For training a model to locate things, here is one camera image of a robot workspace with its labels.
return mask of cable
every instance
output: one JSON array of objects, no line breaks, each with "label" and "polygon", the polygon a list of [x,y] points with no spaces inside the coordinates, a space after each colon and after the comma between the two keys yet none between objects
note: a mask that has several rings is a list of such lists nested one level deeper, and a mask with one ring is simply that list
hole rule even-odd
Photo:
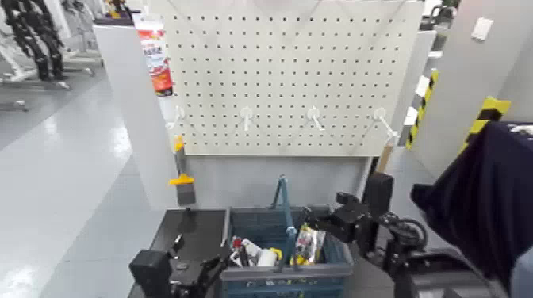
[{"label": "cable", "polygon": [[426,230],[426,227],[423,226],[419,221],[410,219],[410,218],[402,218],[395,221],[395,224],[414,224],[417,226],[420,231],[422,232],[422,241],[420,244],[420,248],[425,248],[428,244],[428,231]]}]

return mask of dark blue cloth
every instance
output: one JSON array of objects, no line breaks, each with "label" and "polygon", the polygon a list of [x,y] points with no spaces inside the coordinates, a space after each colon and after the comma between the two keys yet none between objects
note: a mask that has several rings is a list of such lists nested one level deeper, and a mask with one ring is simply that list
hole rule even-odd
[{"label": "dark blue cloth", "polygon": [[533,245],[533,136],[510,124],[489,122],[432,187],[412,191],[430,227],[507,290]]}]

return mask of packaged item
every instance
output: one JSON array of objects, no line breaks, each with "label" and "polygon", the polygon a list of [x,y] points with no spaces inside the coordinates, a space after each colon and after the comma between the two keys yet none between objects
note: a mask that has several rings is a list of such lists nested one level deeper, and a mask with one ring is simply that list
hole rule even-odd
[{"label": "packaged item", "polygon": [[159,97],[172,95],[171,69],[168,64],[163,23],[138,21],[135,23],[143,47],[151,83]]},{"label": "packaged item", "polygon": [[325,231],[316,231],[304,223],[296,239],[296,261],[298,265],[312,265],[320,257],[324,245]]}]

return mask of yellow and black striped pole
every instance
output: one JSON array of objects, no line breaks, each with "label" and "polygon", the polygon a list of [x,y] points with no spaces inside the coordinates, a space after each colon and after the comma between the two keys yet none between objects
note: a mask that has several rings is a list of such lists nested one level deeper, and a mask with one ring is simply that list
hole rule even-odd
[{"label": "yellow and black striped pole", "polygon": [[433,94],[433,88],[435,87],[435,83],[437,82],[438,78],[439,78],[439,71],[435,69],[431,73],[431,77],[429,78],[429,85],[428,85],[428,88],[426,89],[426,94],[424,95],[424,97],[422,97],[422,101],[420,101],[420,107],[418,108],[418,116],[416,117],[415,124],[411,127],[411,131],[409,132],[409,137],[407,138],[407,142],[405,143],[405,147],[409,150],[412,149],[412,143],[414,142],[416,138],[416,134],[418,133],[420,122],[424,118],[424,114],[426,113],[426,107],[428,106],[428,102],[431,100],[431,95]]},{"label": "yellow and black striped pole", "polygon": [[465,143],[462,145],[459,154],[468,147],[468,144],[472,139],[484,128],[489,121],[499,121],[501,117],[509,110],[511,106],[510,101],[498,101],[494,97],[487,97],[479,110],[479,115],[474,121],[474,125],[469,130],[469,134],[465,139]]}]

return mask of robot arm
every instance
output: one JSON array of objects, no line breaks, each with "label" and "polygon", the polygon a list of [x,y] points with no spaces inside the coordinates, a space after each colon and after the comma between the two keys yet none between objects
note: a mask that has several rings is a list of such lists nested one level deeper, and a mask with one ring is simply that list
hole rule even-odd
[{"label": "robot arm", "polygon": [[[359,255],[387,273],[394,281],[396,298],[493,298],[485,280],[452,250],[426,251],[428,233],[416,220],[401,219],[389,212],[393,178],[376,173],[369,177],[363,202],[353,195],[337,193],[342,207],[306,222],[345,243],[354,243]],[[378,230],[391,239],[377,246]]]}]

